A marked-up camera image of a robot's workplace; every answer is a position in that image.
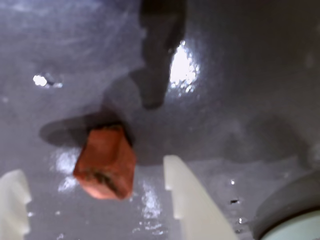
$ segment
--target gray tub floor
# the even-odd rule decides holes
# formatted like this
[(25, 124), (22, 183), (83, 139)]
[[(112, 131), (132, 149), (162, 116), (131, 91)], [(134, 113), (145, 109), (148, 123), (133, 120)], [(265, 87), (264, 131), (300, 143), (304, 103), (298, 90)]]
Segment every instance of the gray tub floor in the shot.
[[(154, 2), (0, 2), (0, 174), (28, 177), (26, 240), (181, 239), (167, 154), (240, 240), (318, 207), (320, 2)], [(63, 87), (36, 86), (39, 73)], [(122, 202), (72, 178), (87, 129), (114, 121), (137, 156)]]

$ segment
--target wet surface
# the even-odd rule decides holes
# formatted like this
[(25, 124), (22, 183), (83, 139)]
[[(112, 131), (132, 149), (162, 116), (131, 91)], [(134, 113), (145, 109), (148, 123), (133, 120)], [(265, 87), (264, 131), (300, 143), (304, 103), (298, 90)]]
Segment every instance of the wet surface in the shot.
[[(166, 154), (241, 240), (319, 206), (320, 3), (149, 2), (0, 3), (0, 173), (30, 181), (27, 240), (180, 239)], [(35, 85), (39, 73), (62, 87)], [(88, 130), (114, 122), (137, 155), (123, 202), (71, 176)]]

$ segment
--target food debris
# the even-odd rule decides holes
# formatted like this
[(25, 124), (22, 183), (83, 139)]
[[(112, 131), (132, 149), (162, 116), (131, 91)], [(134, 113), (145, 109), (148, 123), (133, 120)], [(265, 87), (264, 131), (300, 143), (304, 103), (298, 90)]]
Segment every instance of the food debris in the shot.
[(73, 175), (97, 199), (131, 196), (136, 156), (121, 125), (91, 130)]

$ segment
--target food piece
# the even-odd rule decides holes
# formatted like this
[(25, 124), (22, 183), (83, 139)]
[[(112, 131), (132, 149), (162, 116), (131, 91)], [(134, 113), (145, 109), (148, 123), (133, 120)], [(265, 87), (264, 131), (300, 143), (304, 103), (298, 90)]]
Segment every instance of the food piece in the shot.
[(97, 199), (131, 196), (136, 156), (121, 125), (90, 132), (73, 175), (83, 189)]

